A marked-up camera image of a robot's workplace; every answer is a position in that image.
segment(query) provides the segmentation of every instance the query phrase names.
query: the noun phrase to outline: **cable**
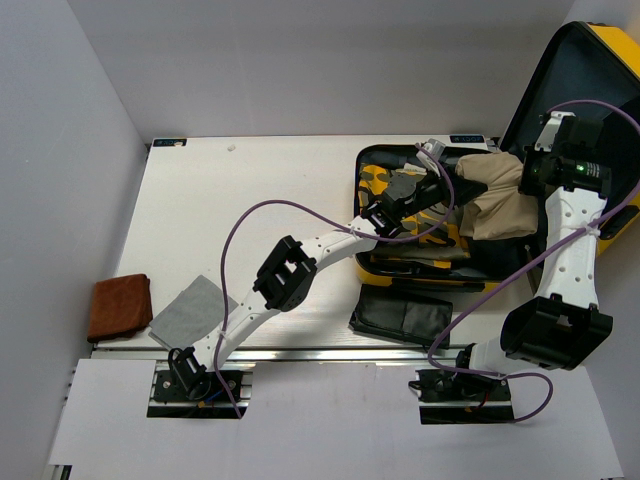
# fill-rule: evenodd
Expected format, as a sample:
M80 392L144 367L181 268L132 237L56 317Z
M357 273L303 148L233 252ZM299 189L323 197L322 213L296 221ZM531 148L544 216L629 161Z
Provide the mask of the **cable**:
M411 380L407 385L409 386L410 389L416 390L416 391L422 391L422 389L424 388L422 384L417 380Z
M349 229L348 227L345 227L344 225L340 225L339 223L336 223L333 220L328 219L324 215L321 215L311 210L310 208L305 207L304 205L300 205L299 203L292 202L289 200L265 200L264 202L257 203L253 207L249 208L246 212L244 212L240 216L240 218L238 218L236 223L233 225L233 227L231 228L231 231L229 232L229 235L227 236L226 241L224 242L224 246L222 247L222 255L220 258L220 284L222 287L222 298L224 300L224 317L222 319L222 329L221 329L220 335L218 336L218 342L216 343L216 348L213 354L213 370L216 374L216 377L218 377L218 380L220 381L222 388L224 389L225 392L227 392L229 401L231 402L231 405L233 405L233 408L238 418L242 418L242 414L240 413L240 409L238 408L238 405L236 404L236 401L233 398L233 393L231 392L229 385L227 385L227 382L224 380L224 378L222 377L222 374L220 373L220 369L218 368L218 355L220 354L220 348L222 347L222 340L224 338L224 333L227 331L227 326L229 323L229 299L227 297L227 280L226 280L226 274L225 274L227 253L229 252L229 245L231 245L231 240L233 239L234 235L238 231L238 228L240 227L242 222L244 222L245 219L252 212L256 211L261 207L264 207L267 205L288 205L290 207L297 208L298 210L302 210L303 212L306 212L309 215L312 215L317 219L322 220L325 223L328 223L332 227L335 227L336 229L342 232L355 233L358 237L369 238L371 240L377 240L379 242L386 242L386 243L408 243L408 242L418 240L424 237L425 235L430 234L434 230L440 228L440 226L442 226L442 224L444 224L444 222L447 221L447 219L449 218L449 215L451 215L451 212L453 212L453 207L455 204L455 192L453 190L453 184L451 183L451 178L449 178L449 174L444 169L444 167L440 165L440 162L437 161L437 159L431 154L431 152L428 152L427 150L424 150L424 149L422 150L425 152L426 155L429 156L429 158L431 158L436 163L438 169L440 170L440 173L444 177L444 180L447 184L447 188L449 189L449 206L447 207L447 212L438 221L438 223L436 223L431 228L425 230L424 232L418 235L413 235L411 237L405 237L405 238L386 238L386 237L380 237L377 235L370 235L364 232L352 232L352 230Z
M602 102L600 100L572 100L572 101L569 101L569 102L564 102L564 103L561 103L559 105L556 105L553 108L550 108L547 111L547 113L550 113L550 112L552 112L554 110L558 110L560 108L573 106L573 105L597 105L597 106L609 109L613 113L616 113L617 115L620 115L622 118L627 120L627 122L629 122L631 124L631 126L638 133L638 135L640 135L640 124L638 124L638 122L636 122L636 120L633 117L631 117L629 114L625 113L624 111L622 111L618 107L610 105L610 104L608 104L606 102ZM627 206L631 202L631 200L633 200L636 197L636 195L638 195L638 193L640 193L640 182L638 182L636 184L636 186L629 192L629 194L624 198L624 200L622 202L620 202L616 207L611 209L609 212L605 213L604 215L601 215L596 220L593 220L592 222L590 222L588 224L588 227L589 228L597 228L598 225L600 225L601 223L607 221L608 219L613 217L616 213L618 213L620 210L622 210L625 206ZM493 377L500 377L502 379L514 379L514 378L522 378L522 377L538 377L538 378L542 378L543 380L545 380L547 382L547 384L549 385L549 393L547 394L547 398L544 400L542 405L540 407L538 407L536 410L534 410L533 412L531 412L530 414L525 415L524 417L520 417L520 418L516 418L514 420L511 420L512 423L522 422L524 420L528 420L529 418L534 417L535 415L540 413L542 410L544 410L544 408L549 404L549 402L551 401L551 397L553 395L553 384L552 384L551 380L548 377L546 377L545 375L543 375L541 373L537 373L537 372L526 372L526 373L518 373L518 374L512 374L512 375L503 376L498 372L474 370L474 369L469 369L469 368L451 367L451 366L448 366L448 365L443 365L442 363L438 362L437 360L435 360L433 358L433 355L435 354L435 351L438 348L438 346L444 341L444 339L447 337L447 335L449 335L449 333L451 333L451 330L453 330L457 325L459 325L460 322L462 322L465 318L467 318L473 311L475 311L480 306L484 305L489 299L493 298L495 295L500 293L508 285L510 285L515 280L517 280L519 277L521 277L522 275L527 273L529 270L534 268L536 265L538 265L540 262L542 262L545 258L548 258L554 252L558 251L562 247L564 247L564 246L568 245L569 243L573 242L576 238L584 235L586 233L586 231L587 231L586 228L577 229L575 232L573 232L570 235L568 235L567 237L563 238L562 240L560 240L555 245L552 245L547 250L545 250L542 254L540 254L538 257L536 257L533 260L531 260L524 267L520 268L518 271L516 271L515 273L511 274L505 280L500 282L500 284L496 288L494 288L489 293L487 293L486 295L481 297L477 302L472 304L469 308L467 308L460 315L458 315L456 317L456 319L453 320L447 326L447 328L445 328L442 331L442 333L434 340L434 342L431 344L431 347L429 348L429 351L427 352L427 360L429 361L429 363L431 365L433 365L434 367L439 368L441 370L446 370L446 371L449 371L449 372L468 373L468 374L484 375L484 376L493 376Z

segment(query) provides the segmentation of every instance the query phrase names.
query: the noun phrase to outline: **white wall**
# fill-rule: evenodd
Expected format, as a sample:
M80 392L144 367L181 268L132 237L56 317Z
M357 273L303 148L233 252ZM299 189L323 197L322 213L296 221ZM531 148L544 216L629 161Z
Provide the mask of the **white wall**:
M573 0L69 0L145 141L503 133Z
M0 476L39 479L145 151L64 0L0 12Z
M621 27L640 42L638 0L577 0L567 16ZM614 318L613 333L585 362L625 478L640 479L640 222L597 262L600 309Z

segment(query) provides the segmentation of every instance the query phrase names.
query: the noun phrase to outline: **white tabletop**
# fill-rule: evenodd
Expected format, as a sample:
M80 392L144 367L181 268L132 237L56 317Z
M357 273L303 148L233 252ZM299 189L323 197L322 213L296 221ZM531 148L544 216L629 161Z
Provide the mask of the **white tabletop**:
M267 199L299 202L329 218L353 218L355 160L375 144L414 144L447 136L314 136L190 138L183 147L151 149L118 276L145 273L151 279L153 311L160 313L198 275L220 284L222 245L237 218ZM484 144L470 144L486 148ZM303 240L331 227L286 206L253 213L240 228L227 258L229 292L240 299L276 242ZM261 326L242 348L335 348L397 346L353 333L349 317L360 283L353 260L321 272L306 301ZM456 312L480 294L435 294ZM509 286L452 332L452 345L496 336L505 316L531 297L526 278ZM141 332L98 348L158 349Z
M622 475L583 367L522 425L420 425L415 366L267 362L242 421L146 418L155 362L81 360L50 463L72 479L583 480ZM511 382L514 413L544 382Z

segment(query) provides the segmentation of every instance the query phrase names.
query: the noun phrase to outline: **gray cloth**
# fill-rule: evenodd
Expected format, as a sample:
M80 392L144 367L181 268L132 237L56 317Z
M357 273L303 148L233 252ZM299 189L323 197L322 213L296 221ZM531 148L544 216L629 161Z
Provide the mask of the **gray cloth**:
M238 304L229 297L229 312ZM224 317L222 290L200 275L149 324L149 336L166 349L186 348L211 332Z

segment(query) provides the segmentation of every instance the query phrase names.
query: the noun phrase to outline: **beige cloth bag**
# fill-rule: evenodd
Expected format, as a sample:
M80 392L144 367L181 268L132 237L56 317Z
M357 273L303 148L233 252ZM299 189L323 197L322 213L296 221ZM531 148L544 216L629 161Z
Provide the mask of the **beige cloth bag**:
M460 158L456 174L489 187L465 205L460 235L474 240L503 240L536 233L538 200L518 192L522 168L518 157L506 152Z

